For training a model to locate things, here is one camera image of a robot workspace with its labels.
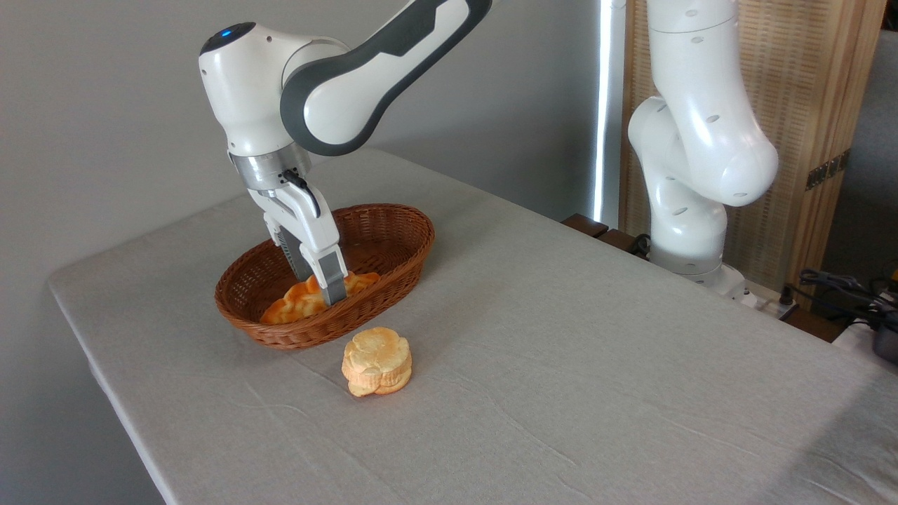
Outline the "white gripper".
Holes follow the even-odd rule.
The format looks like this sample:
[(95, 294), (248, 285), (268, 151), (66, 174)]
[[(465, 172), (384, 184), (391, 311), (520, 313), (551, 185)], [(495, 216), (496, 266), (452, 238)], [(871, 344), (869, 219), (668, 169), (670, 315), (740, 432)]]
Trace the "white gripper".
[(304, 179), (287, 179), (279, 188), (248, 192), (262, 208), (272, 240), (282, 249), (296, 279), (305, 282), (314, 275), (304, 257), (321, 257), (319, 284), (325, 304), (333, 307), (346, 299), (340, 234), (321, 192)]

